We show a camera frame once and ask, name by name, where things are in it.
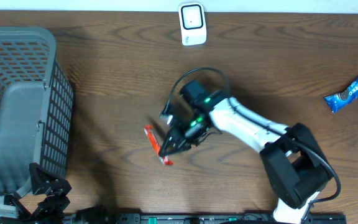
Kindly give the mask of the red Nescafe coffee stick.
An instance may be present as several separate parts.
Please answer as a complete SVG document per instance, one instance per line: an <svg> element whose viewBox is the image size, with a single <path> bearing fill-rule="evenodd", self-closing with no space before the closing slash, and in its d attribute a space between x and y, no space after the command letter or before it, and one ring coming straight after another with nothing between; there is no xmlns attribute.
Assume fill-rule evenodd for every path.
<svg viewBox="0 0 358 224"><path fill-rule="evenodd" d="M158 156L160 162L165 166L172 166L174 165L173 161L169 159L168 156L159 156L161 145L159 144L157 137L154 133L154 128L151 125L144 126L144 132L146 136L148 137L156 155Z"/></svg>

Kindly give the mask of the blue Oreo cookie pack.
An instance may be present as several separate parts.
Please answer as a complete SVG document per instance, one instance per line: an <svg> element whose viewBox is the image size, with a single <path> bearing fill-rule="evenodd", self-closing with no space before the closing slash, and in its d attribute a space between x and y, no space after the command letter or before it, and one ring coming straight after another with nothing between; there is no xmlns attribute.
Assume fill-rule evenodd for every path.
<svg viewBox="0 0 358 224"><path fill-rule="evenodd" d="M324 101L332 113L337 113L343 107L358 98L358 77L342 92L325 96Z"/></svg>

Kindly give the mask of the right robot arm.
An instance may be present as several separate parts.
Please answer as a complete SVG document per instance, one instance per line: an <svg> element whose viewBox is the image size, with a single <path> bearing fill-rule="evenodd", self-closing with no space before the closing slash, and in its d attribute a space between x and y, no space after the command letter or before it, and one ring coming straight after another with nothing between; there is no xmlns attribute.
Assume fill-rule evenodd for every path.
<svg viewBox="0 0 358 224"><path fill-rule="evenodd" d="M159 156L188 151L200 145L215 128L236 137L256 151L278 197L272 218L281 223L305 223L319 193L336 174L310 129L297 123L273 122L218 90L206 90L198 81L184 85L180 95L190 106L189 121L175 116L171 103L161 112L170 129Z"/></svg>

